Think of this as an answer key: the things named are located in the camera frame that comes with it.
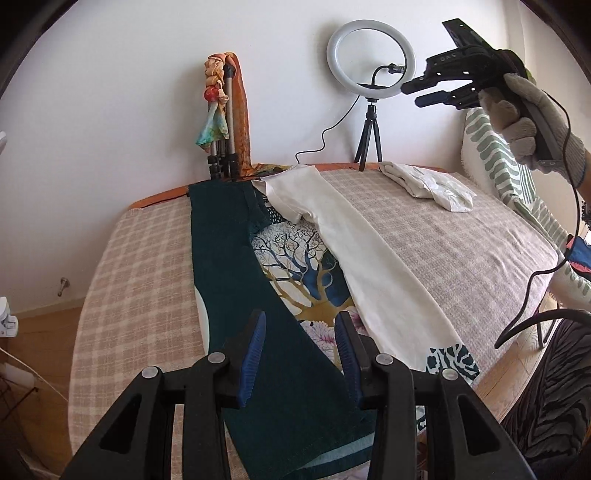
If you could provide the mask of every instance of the tripod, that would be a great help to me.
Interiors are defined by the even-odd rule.
[[[382,161],[382,142],[379,139],[379,127],[378,117],[375,113],[375,102],[378,100],[375,98],[368,98],[368,111],[365,114],[365,123],[363,125],[363,132],[361,133],[361,140],[359,140],[359,146],[357,147],[357,153],[355,154],[354,162],[359,162],[359,171],[365,170],[365,161],[368,158],[369,150],[369,137],[371,131],[374,131],[375,137],[375,149],[378,154],[378,161]]]

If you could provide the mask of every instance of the black cable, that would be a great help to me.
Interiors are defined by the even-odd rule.
[[[378,72],[382,69],[389,69],[390,65],[382,65],[381,67],[378,67],[374,70],[374,74],[371,76],[371,84],[375,85],[375,77],[378,74]]]
[[[566,109],[562,105],[560,105],[560,103],[558,103],[558,101],[554,97],[552,97],[547,92],[544,92],[544,93],[546,95],[548,95],[548,97],[556,105],[558,105],[561,108],[561,110],[564,112],[564,114],[566,115],[566,121],[567,121],[567,125],[568,125],[568,130],[566,132],[566,137],[564,138],[564,143],[562,145],[562,162],[564,163],[564,168],[566,169],[566,173],[569,176],[569,182],[570,182],[571,187],[573,188],[574,201],[577,204],[577,226],[576,226],[575,232],[576,232],[576,234],[578,234],[579,233],[580,222],[581,222],[579,196],[577,195],[577,188],[574,186],[573,176],[570,173],[569,165],[567,164],[567,161],[566,161],[566,147],[567,147],[567,144],[569,142],[570,134],[571,134],[570,117],[569,117],[569,113],[566,111]],[[530,299],[531,284],[534,281],[534,278],[536,278],[538,275],[547,275],[547,274],[554,273],[554,272],[558,271],[559,269],[561,269],[564,266],[564,264],[569,260],[570,252],[572,252],[572,249],[567,254],[565,254],[562,262],[560,262],[554,268],[551,268],[549,270],[538,270],[538,271],[535,271],[535,272],[533,272],[531,274],[531,277],[530,277],[530,279],[529,279],[529,281],[527,283],[527,288],[525,289],[525,298],[523,299],[523,305],[521,306],[521,309],[519,310],[519,313],[516,315],[516,317],[509,322],[509,325],[507,325],[505,327],[505,329],[499,335],[499,338],[495,342],[495,348],[499,348],[503,343],[505,343],[509,338],[511,338],[511,336],[513,336],[513,335],[515,335],[515,334],[517,334],[517,333],[519,333],[521,331],[521,330],[515,329],[513,335],[508,336],[508,333],[511,330],[511,328],[513,327],[513,325],[515,325],[519,321],[519,319],[521,318],[521,316],[524,314],[525,309],[527,308],[527,303],[528,303],[528,301]],[[538,323],[536,320],[538,318],[541,318],[541,317],[542,317],[542,314],[538,313],[538,314],[533,315],[532,317],[528,318],[527,320],[525,320],[523,322],[523,324],[526,324],[527,323],[528,326],[534,325],[534,324]]]
[[[358,95],[357,98],[355,99],[355,101],[353,102],[353,105],[351,105],[351,107],[349,107],[349,110],[347,110],[347,113],[343,115],[343,117],[336,122],[332,127],[328,127],[325,128],[324,130],[322,130],[322,134],[320,135],[322,138],[322,148],[319,148],[318,150],[302,150],[301,152],[298,152],[295,154],[295,160],[297,162],[297,164],[300,164],[300,159],[297,157],[298,155],[301,155],[302,153],[315,153],[315,152],[321,152],[324,150],[325,146],[326,146],[326,142],[324,141],[324,134],[328,131],[328,130],[332,130],[334,127],[338,127],[338,125],[347,117],[347,115],[349,115],[349,113],[351,112],[351,110],[353,109],[353,107],[355,106],[355,104],[357,103],[357,100],[359,100],[359,98],[361,97],[361,95]]]

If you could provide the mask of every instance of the tree print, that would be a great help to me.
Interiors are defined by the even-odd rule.
[[[252,240],[255,255],[277,294],[297,320],[334,326],[353,301],[336,258],[314,225],[270,225]]]

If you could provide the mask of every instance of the plaid bedspread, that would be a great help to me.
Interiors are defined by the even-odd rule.
[[[556,254],[521,218],[480,194],[470,214],[410,197],[378,171],[323,172],[425,285],[476,359],[482,381],[506,350],[492,344],[519,310],[533,270]],[[472,183],[461,178],[470,188]],[[126,212],[108,242],[80,316],[70,380],[75,452],[143,367],[189,367],[204,355],[193,288],[190,203],[182,197]],[[508,245],[513,249],[506,250]],[[507,257],[506,252],[521,251]],[[534,282],[531,314],[549,278]],[[180,477],[182,408],[173,437]],[[247,478],[227,436],[232,478]]]

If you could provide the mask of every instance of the gray glove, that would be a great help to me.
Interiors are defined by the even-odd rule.
[[[513,92],[540,109],[562,151],[568,127],[552,100],[536,85],[523,77],[507,73],[504,78],[507,86]],[[503,135],[519,163],[526,165],[530,170],[540,170],[543,173],[556,171],[570,182],[561,158],[554,158],[557,162],[554,167],[544,167],[538,163],[535,156],[535,134],[537,129],[532,120],[525,117],[520,119],[517,108],[503,99],[498,89],[482,90],[478,94],[478,98],[481,107],[491,118],[492,128]],[[575,137],[572,133],[567,143],[565,161],[569,166],[574,185],[579,187],[585,176],[585,148],[581,139]]]

